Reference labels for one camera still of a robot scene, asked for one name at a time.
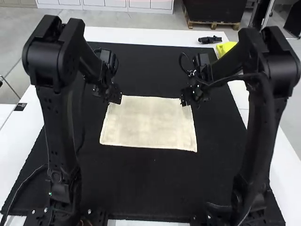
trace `cloth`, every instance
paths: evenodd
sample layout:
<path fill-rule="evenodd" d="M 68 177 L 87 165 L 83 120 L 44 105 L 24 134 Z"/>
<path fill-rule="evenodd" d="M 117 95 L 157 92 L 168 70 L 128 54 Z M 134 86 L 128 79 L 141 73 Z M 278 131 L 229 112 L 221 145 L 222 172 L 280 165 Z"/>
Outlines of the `cloth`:
<path fill-rule="evenodd" d="M 123 96 L 111 103 L 100 136 L 103 145 L 180 149 L 197 152 L 190 106 L 179 99 Z"/>

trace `white cabinet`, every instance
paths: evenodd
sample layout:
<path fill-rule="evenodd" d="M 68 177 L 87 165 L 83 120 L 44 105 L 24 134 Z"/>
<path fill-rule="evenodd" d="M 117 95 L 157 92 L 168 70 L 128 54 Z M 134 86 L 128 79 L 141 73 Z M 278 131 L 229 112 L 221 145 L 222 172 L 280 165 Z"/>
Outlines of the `white cabinet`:
<path fill-rule="evenodd" d="M 151 0 L 129 0 L 130 8 L 151 8 Z"/>
<path fill-rule="evenodd" d="M 127 7 L 127 2 L 126 0 L 104 0 L 104 5 L 105 6 L 110 6 L 110 7 Z"/>
<path fill-rule="evenodd" d="M 79 6 L 80 1 L 79 0 L 58 0 L 60 5 L 74 5 Z"/>
<path fill-rule="evenodd" d="M 35 0 L 38 8 L 172 14 L 174 0 Z"/>
<path fill-rule="evenodd" d="M 172 0 L 151 0 L 150 8 L 154 9 L 172 9 Z"/>

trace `cabinet drawer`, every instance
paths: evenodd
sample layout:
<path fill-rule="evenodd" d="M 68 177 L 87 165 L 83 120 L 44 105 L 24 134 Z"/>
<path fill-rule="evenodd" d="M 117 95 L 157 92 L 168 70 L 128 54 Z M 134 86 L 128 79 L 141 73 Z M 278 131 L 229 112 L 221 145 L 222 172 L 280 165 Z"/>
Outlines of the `cabinet drawer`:
<path fill-rule="evenodd" d="M 84 0 L 85 6 L 104 6 L 104 0 Z"/>
<path fill-rule="evenodd" d="M 80 6 L 79 0 L 58 0 L 60 5 Z"/>
<path fill-rule="evenodd" d="M 4 3 L 6 4 L 19 4 L 18 0 L 4 0 Z"/>
<path fill-rule="evenodd" d="M 126 0 L 104 0 L 105 6 L 110 7 L 126 7 Z"/>
<path fill-rule="evenodd" d="M 39 4 L 59 5 L 58 0 L 38 0 Z"/>
<path fill-rule="evenodd" d="M 171 9 L 172 3 L 172 0 L 151 0 L 150 8 Z"/>
<path fill-rule="evenodd" d="M 35 0 L 20 0 L 22 5 L 35 5 L 36 1 Z"/>
<path fill-rule="evenodd" d="M 151 8 L 151 0 L 129 0 L 129 7 Z"/>

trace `yellow object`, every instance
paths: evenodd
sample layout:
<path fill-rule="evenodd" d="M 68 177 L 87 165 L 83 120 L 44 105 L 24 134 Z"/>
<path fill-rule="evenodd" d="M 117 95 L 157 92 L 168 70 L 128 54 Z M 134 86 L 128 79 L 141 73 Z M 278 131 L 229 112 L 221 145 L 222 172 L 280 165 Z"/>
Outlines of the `yellow object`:
<path fill-rule="evenodd" d="M 228 41 L 224 44 L 216 45 L 216 50 L 218 52 L 218 57 L 221 58 L 230 49 L 232 49 L 236 44 L 237 44 L 237 42 L 235 42 L 235 41 Z"/>

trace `wooden pallet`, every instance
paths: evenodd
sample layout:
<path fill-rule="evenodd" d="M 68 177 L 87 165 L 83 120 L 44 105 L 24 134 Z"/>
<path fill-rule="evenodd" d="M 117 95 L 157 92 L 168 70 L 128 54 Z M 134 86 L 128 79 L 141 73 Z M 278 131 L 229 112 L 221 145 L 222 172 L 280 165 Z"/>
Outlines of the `wooden pallet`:
<path fill-rule="evenodd" d="M 184 16 L 188 25 L 189 29 L 193 28 L 194 24 L 209 24 L 211 25 L 211 30 L 215 30 L 218 24 L 223 24 L 223 25 L 231 25 L 234 31 L 238 31 L 239 30 L 239 26 L 240 26 L 240 22 L 238 23 L 224 23 L 224 22 L 206 22 L 206 21 L 192 21 L 189 19 L 186 7 L 184 6 L 184 4 L 182 4 L 182 8 L 184 11 Z"/>

